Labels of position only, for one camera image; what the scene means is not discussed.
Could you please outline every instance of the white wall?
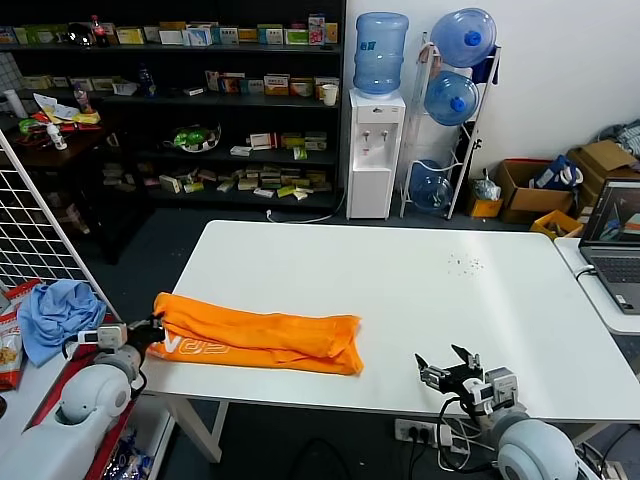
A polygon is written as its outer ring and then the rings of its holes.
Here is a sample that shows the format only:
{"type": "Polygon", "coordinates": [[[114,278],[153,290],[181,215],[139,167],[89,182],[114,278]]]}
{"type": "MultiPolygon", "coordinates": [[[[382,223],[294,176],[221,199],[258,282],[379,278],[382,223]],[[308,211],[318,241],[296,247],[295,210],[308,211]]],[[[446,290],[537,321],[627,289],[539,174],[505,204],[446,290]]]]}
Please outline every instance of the white wall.
{"type": "MultiPolygon", "coordinates": [[[[356,18],[390,6],[409,17],[405,102],[423,31],[465,7],[486,10],[497,24],[500,83],[488,100],[472,174],[507,157],[555,157],[606,126],[640,117],[639,0],[347,0],[346,88],[353,86],[356,18]]],[[[436,129],[427,126],[424,138],[440,138],[436,129]]]]}

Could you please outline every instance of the snack bag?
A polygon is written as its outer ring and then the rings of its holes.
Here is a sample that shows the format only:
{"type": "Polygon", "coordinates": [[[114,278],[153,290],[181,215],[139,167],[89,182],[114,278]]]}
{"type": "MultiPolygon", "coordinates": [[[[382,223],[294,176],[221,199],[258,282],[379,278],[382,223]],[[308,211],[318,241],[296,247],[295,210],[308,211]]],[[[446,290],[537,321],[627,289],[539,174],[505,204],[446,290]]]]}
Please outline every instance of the snack bag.
{"type": "Polygon", "coordinates": [[[18,386],[22,371],[22,336],[16,312],[25,296],[40,283],[31,280],[5,293],[11,301],[8,313],[0,315],[0,391],[12,390],[18,386]]]}

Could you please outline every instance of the white table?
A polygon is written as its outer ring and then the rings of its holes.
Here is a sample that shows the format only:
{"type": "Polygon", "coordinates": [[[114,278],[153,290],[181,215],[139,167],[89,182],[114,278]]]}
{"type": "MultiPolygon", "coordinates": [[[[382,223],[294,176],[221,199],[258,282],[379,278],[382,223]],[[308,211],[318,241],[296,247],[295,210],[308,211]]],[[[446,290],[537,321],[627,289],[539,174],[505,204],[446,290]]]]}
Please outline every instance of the white table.
{"type": "Polygon", "coordinates": [[[229,401],[435,416],[443,396],[420,383],[413,353],[451,366],[460,363],[452,343],[480,353],[485,368],[512,369],[534,417],[640,420],[640,384],[540,234],[214,221],[174,293],[253,312],[362,317],[360,376],[147,356],[148,391],[165,396],[210,461],[220,460],[229,401]],[[188,398],[222,401],[213,432],[188,398]]]}
{"type": "MultiPolygon", "coordinates": [[[[572,272],[589,265],[578,250],[579,238],[558,238],[555,245],[572,272]]],[[[600,319],[616,335],[640,335],[640,315],[625,315],[595,275],[580,275],[578,283],[584,290],[600,319]]]]}

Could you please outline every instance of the blue cloth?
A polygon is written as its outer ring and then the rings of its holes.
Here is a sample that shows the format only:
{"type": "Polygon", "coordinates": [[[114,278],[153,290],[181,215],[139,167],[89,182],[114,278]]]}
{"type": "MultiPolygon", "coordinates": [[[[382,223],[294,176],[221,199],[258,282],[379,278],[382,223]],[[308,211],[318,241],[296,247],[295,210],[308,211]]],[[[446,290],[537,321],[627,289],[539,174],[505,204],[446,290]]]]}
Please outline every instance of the blue cloth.
{"type": "Polygon", "coordinates": [[[104,302],[84,282],[58,280],[37,285],[18,308],[27,356],[37,367],[45,364],[70,336],[97,328],[106,311],[104,302]]]}

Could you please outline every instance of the cup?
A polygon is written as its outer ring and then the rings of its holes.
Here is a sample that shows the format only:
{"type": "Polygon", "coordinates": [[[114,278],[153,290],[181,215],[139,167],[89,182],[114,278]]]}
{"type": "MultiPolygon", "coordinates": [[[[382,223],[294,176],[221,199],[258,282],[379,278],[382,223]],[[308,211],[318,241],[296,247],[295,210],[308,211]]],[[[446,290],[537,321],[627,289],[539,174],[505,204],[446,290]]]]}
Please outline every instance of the cup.
{"type": "Polygon", "coordinates": [[[338,99],[338,86],[337,85],[323,85],[322,92],[324,97],[322,101],[327,107],[333,107],[338,99]]]}

